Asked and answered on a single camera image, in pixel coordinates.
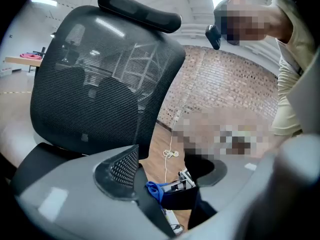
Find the mesh panel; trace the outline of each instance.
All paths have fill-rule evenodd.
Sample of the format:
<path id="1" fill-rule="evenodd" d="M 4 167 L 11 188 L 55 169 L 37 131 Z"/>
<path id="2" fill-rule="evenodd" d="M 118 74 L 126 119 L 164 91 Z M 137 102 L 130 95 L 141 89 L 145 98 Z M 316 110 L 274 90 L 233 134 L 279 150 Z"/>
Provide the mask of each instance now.
<path id="1" fill-rule="evenodd" d="M 115 162 L 110 169 L 114 181 L 127 188 L 134 187 L 134 179 L 138 168 L 138 153 L 133 151 L 130 155 Z"/>
<path id="2" fill-rule="evenodd" d="M 146 158 L 184 59 L 182 46 L 163 33 L 78 7 L 57 30 L 35 78 L 33 127 L 67 150 L 90 155 L 139 144 L 139 158 Z"/>

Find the brick pattern surface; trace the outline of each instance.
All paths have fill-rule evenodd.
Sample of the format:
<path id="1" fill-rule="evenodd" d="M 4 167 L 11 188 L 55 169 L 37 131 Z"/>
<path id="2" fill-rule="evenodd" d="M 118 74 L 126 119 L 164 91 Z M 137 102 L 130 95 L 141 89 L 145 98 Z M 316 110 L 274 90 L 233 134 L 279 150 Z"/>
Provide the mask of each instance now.
<path id="1" fill-rule="evenodd" d="M 249 108 L 272 122 L 278 99 L 274 74 L 233 53 L 198 46 L 184 48 L 186 58 L 164 99 L 160 122 L 172 128 L 172 116 L 215 107 Z"/>

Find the person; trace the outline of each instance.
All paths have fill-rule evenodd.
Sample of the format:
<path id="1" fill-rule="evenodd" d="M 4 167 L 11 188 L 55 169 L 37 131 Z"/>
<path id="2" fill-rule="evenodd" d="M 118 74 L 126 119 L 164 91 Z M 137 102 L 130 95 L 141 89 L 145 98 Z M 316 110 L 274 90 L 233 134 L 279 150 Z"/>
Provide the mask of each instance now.
<path id="1" fill-rule="evenodd" d="M 271 5 L 247 0 L 223 0 L 213 11 L 215 25 L 228 43 L 276 38 L 279 50 L 278 104 L 272 128 L 272 148 L 302 132 L 287 94 L 307 70 L 315 55 L 314 39 L 292 0 L 272 0 Z"/>

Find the beige shirt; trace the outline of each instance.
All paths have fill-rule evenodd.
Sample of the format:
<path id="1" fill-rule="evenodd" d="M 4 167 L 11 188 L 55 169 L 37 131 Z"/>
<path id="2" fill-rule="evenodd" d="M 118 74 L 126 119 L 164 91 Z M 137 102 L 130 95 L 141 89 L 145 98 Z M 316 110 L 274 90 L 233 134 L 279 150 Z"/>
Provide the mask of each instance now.
<path id="1" fill-rule="evenodd" d="M 286 49 L 286 52 L 280 49 L 278 108 L 272 124 L 275 135 L 291 136 L 301 130 L 301 126 L 287 99 L 287 94 L 300 78 L 300 76 L 295 73 L 297 66 L 301 67 L 303 71 L 308 68 L 308 65 L 315 55 L 315 46 L 312 35 L 291 1 L 272 0 L 272 5 L 282 9 L 293 25 L 292 36 L 287 44 L 283 44 L 277 40 L 280 42 L 279 45 Z"/>

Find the chair headrest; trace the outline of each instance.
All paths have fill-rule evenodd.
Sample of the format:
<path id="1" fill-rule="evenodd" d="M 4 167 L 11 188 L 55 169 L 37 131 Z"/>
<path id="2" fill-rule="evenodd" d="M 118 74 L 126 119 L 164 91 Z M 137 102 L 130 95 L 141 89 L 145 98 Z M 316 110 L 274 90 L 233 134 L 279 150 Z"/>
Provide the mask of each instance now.
<path id="1" fill-rule="evenodd" d="M 98 0 L 105 12 L 113 12 L 142 25 L 164 33 L 173 33 L 181 27 L 182 18 L 176 13 L 160 11 L 135 0 Z"/>

